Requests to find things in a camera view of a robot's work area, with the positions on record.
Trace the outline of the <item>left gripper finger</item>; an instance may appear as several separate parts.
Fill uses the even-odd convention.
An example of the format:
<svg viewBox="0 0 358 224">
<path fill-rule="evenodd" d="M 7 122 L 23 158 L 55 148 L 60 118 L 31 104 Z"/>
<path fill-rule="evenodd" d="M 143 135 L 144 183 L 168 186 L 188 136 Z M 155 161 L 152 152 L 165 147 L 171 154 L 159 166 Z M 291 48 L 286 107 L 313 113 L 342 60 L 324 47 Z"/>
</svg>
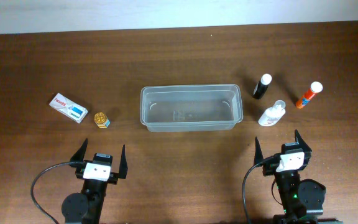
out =
<svg viewBox="0 0 358 224">
<path fill-rule="evenodd" d="M 127 171 L 128 171 L 128 165 L 127 165 L 127 160 L 126 160 L 126 146 L 123 145 L 122 152 L 121 152 L 120 164 L 119 164 L 118 178 L 126 179 Z"/>
<path fill-rule="evenodd" d="M 86 138 L 82 143 L 81 147 L 72 155 L 70 158 L 70 167 L 84 167 L 84 157 L 86 153 L 86 148 L 88 145 L 88 139 Z"/>
</svg>

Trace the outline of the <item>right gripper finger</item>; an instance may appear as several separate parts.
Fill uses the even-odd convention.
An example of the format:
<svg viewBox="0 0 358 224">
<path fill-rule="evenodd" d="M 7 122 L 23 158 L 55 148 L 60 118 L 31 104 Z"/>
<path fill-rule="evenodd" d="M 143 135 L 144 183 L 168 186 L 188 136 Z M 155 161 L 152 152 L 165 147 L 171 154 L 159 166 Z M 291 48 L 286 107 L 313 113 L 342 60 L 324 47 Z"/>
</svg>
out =
<svg viewBox="0 0 358 224">
<path fill-rule="evenodd" d="M 262 149 L 258 140 L 258 137 L 255 137 L 255 154 L 254 154 L 254 165 L 262 166 L 264 156 L 262 154 Z"/>
<path fill-rule="evenodd" d="M 295 142 L 297 143 L 296 145 L 297 152 L 302 151 L 305 154 L 311 154 L 312 152 L 311 148 L 309 147 L 309 145 L 307 145 L 307 143 L 305 143 L 305 141 L 303 140 L 297 129 L 295 130 Z"/>
</svg>

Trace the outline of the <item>white spray bottle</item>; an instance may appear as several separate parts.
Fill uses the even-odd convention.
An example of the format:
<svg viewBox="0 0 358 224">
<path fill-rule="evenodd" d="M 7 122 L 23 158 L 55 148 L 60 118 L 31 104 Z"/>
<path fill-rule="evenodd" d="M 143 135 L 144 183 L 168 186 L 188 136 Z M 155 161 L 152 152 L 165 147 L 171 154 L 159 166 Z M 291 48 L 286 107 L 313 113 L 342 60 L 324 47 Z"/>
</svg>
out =
<svg viewBox="0 0 358 224">
<path fill-rule="evenodd" d="M 261 126 L 275 125 L 286 113 L 286 104 L 283 100 L 277 100 L 272 107 L 267 108 L 262 116 L 259 118 L 258 123 Z"/>
</svg>

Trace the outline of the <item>white Panadol box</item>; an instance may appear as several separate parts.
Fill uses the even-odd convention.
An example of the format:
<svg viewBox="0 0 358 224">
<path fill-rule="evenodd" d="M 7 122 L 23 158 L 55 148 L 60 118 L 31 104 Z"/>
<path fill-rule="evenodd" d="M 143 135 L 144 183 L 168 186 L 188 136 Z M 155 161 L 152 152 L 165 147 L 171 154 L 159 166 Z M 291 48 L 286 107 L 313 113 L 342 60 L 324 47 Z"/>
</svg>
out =
<svg viewBox="0 0 358 224">
<path fill-rule="evenodd" d="M 69 100 L 60 93 L 57 93 L 53 97 L 49 105 L 78 124 L 80 124 L 88 114 L 88 110 L 86 108 Z"/>
</svg>

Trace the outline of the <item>orange tube white cap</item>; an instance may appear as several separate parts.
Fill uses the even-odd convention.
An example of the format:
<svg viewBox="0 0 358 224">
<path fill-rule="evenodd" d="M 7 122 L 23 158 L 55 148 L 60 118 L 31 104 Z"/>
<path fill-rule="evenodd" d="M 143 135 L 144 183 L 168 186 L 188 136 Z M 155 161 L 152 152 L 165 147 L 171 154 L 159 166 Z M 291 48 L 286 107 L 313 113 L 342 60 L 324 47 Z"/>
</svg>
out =
<svg viewBox="0 0 358 224">
<path fill-rule="evenodd" d="M 320 82 L 313 82 L 309 90 L 295 103 L 298 109 L 304 108 L 310 100 L 318 93 L 322 92 L 323 85 Z"/>
</svg>

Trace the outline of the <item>black bottle white cap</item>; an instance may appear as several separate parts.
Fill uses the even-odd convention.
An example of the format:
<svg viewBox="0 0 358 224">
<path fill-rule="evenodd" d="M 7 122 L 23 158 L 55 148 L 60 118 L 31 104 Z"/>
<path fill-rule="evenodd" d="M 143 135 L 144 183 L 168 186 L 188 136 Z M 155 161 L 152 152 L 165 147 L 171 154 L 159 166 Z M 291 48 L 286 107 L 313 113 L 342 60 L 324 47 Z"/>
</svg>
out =
<svg viewBox="0 0 358 224">
<path fill-rule="evenodd" d="M 270 82 L 272 81 L 272 76 L 268 73 L 263 74 L 258 84 L 254 88 L 253 97 L 255 99 L 261 99 L 265 92 L 267 91 Z"/>
</svg>

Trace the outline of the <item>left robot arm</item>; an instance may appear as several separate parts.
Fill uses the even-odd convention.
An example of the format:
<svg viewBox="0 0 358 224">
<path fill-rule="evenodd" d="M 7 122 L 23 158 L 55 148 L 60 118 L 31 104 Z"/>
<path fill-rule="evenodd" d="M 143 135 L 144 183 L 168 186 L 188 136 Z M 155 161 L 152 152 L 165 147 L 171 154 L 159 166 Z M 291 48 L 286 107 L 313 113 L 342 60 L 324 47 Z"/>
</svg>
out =
<svg viewBox="0 0 358 224">
<path fill-rule="evenodd" d="M 80 192 L 70 194 L 62 203 L 62 215 L 65 223 L 99 223 L 106 196 L 107 186 L 116 185 L 119 179 L 127 176 L 128 165 L 126 149 L 123 147 L 119 171 L 112 172 L 112 156 L 96 153 L 92 160 L 85 160 L 88 141 L 85 140 L 79 150 L 70 158 L 70 167 L 75 168 L 77 179 L 83 181 Z"/>
</svg>

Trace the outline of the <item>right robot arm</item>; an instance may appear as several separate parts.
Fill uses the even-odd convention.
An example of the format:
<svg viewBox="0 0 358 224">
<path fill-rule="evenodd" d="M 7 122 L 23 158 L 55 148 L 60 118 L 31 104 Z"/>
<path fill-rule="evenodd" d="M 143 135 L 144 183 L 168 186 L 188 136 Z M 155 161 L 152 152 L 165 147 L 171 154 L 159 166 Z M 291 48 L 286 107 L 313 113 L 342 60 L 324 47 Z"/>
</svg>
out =
<svg viewBox="0 0 358 224">
<path fill-rule="evenodd" d="M 264 176 L 274 176 L 278 187 L 283 215 L 274 215 L 273 223 L 318 223 L 323 214 L 326 187 L 313 180 L 301 180 L 311 158 L 312 149 L 295 130 L 295 141 L 282 144 L 281 152 L 264 157 L 255 139 L 254 165 L 263 168 Z"/>
</svg>

